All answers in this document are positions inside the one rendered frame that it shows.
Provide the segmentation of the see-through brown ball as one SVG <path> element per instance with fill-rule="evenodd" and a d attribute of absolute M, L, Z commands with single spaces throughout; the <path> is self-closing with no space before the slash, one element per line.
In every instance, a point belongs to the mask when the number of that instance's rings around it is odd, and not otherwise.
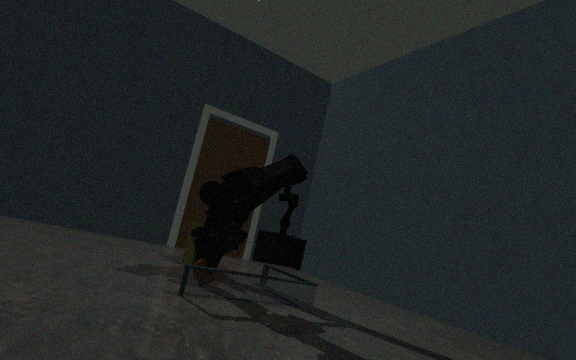
<path fill-rule="evenodd" d="M 228 270 L 227 266 L 226 266 L 223 262 L 221 262 L 221 261 L 219 261 L 218 265 L 216 265 L 215 268 Z"/>

